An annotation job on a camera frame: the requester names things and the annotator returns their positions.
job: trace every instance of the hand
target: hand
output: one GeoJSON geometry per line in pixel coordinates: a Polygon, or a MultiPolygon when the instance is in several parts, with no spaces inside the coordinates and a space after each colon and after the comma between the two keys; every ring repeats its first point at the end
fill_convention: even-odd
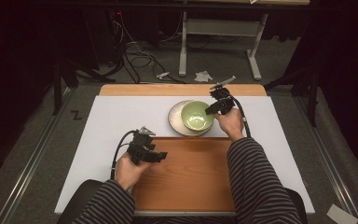
{"type": "Polygon", "coordinates": [[[150,162],[140,161],[135,165],[131,161],[131,155],[126,152],[117,161],[115,180],[124,190],[132,188],[138,182],[141,174],[151,165],[150,162]]]}
{"type": "Polygon", "coordinates": [[[220,128],[225,132],[232,142],[243,138],[243,120],[239,109],[232,108],[227,114],[214,114],[219,121],[220,128]]]}

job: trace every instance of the person's right hand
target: person's right hand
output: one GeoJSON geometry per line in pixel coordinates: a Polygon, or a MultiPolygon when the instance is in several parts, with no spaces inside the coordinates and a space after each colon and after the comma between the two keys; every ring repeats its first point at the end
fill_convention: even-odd
{"type": "Polygon", "coordinates": [[[214,114],[214,117],[219,121],[220,128],[225,132],[232,142],[243,138],[243,120],[239,109],[232,108],[225,115],[214,114]]]}

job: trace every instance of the plate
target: plate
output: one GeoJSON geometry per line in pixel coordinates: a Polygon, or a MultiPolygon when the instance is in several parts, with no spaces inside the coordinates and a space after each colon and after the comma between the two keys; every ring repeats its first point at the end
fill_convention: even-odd
{"type": "Polygon", "coordinates": [[[176,130],[178,133],[187,135],[187,136],[197,136],[197,135],[201,135],[201,134],[208,132],[211,128],[202,130],[202,131],[194,131],[194,130],[188,129],[185,126],[185,124],[182,122],[182,109],[185,105],[187,105],[190,102],[193,102],[193,101],[192,100],[182,101],[182,102],[177,103],[176,105],[174,105],[171,108],[170,113],[168,114],[168,121],[169,121],[171,127],[174,130],[176,130]]]}

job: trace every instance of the wooden tray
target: wooden tray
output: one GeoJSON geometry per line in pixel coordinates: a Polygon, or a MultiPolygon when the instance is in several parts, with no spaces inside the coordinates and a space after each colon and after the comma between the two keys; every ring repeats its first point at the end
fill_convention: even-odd
{"type": "Polygon", "coordinates": [[[134,186],[138,211],[235,212],[228,178],[228,138],[155,137],[166,151],[134,186]]]}

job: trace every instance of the gray carpet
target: gray carpet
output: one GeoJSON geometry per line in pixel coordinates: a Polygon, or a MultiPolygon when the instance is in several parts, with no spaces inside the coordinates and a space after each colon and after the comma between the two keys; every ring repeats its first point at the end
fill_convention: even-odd
{"type": "MultiPolygon", "coordinates": [[[[234,43],[216,42],[208,45],[206,49],[190,49],[187,77],[181,80],[187,83],[196,83],[194,74],[206,70],[214,78],[210,81],[211,84],[232,76],[237,77],[234,83],[255,83],[250,75],[249,65],[243,58],[244,48],[242,46],[249,44],[248,41],[244,39],[234,43]]],[[[276,39],[262,41],[256,54],[263,77],[261,84],[269,83],[282,75],[295,47],[296,41],[284,43],[280,43],[276,39]]],[[[166,71],[172,72],[172,76],[178,78],[178,46],[161,46],[159,49],[147,48],[164,65],[166,71]]],[[[159,81],[155,78],[155,74],[158,72],[153,74],[152,66],[138,70],[142,81],[159,81]]],[[[114,77],[119,82],[131,82],[124,69],[114,77]]],[[[56,223],[58,220],[59,216],[55,215],[53,211],[76,153],[77,144],[86,124],[93,99],[98,94],[101,85],[98,82],[81,80],[79,87],[71,89],[71,93],[67,94],[70,96],[67,99],[67,104],[62,109],[51,137],[46,143],[45,153],[12,214],[10,223],[56,223]],[[74,119],[75,113],[72,111],[78,111],[77,116],[82,119],[74,119]]],[[[302,117],[296,102],[297,99],[291,97],[289,88],[283,86],[269,91],[268,94],[272,97],[316,210],[314,215],[308,216],[309,223],[335,223],[326,213],[333,203],[338,207],[342,207],[342,205],[329,175],[324,169],[324,161],[318,153],[311,129],[302,117]]],[[[334,119],[329,114],[328,105],[321,94],[319,102],[317,107],[318,131],[322,134],[327,148],[331,149],[329,153],[332,153],[337,169],[342,175],[345,175],[343,180],[358,208],[358,163],[337,129],[334,119]]],[[[5,205],[22,169],[32,156],[40,136],[48,126],[52,111],[53,95],[50,91],[43,104],[26,123],[23,134],[0,171],[0,210],[5,205]]]]}

